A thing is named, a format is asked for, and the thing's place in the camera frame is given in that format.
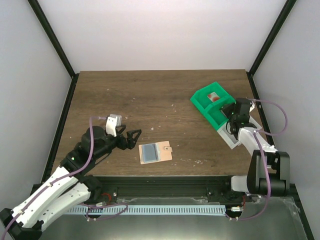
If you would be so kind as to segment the beige leather card holder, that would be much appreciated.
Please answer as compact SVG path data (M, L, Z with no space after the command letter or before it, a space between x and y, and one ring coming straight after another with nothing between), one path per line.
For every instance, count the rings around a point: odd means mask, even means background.
M141 165L171 161L173 159L173 149L169 141L140 144L138 148Z

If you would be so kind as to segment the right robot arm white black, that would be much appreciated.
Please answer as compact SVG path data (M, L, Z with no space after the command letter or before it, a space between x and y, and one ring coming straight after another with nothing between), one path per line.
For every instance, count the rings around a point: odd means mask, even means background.
M257 102L272 104L282 111L285 119L283 130L270 133L258 128L250 115L250 110ZM274 137L286 131L288 117L285 110L272 101L237 98L234 103L222 106L221 111L227 118L226 130L229 135L239 141L251 155L247 175L232 176L231 189L268 198L286 196L290 191L290 156L285 151L277 150L261 136Z

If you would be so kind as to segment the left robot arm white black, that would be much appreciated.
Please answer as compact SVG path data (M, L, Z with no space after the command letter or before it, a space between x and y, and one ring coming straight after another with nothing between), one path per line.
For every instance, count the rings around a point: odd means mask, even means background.
M140 129L127 131L125 125L108 134L101 126L90 126L74 149L60 162L52 175L20 205L4 208L0 220L5 228L1 238L9 234L15 240L38 240L46 227L68 209L93 202L102 194L102 184L88 172L108 157L115 148L133 149Z

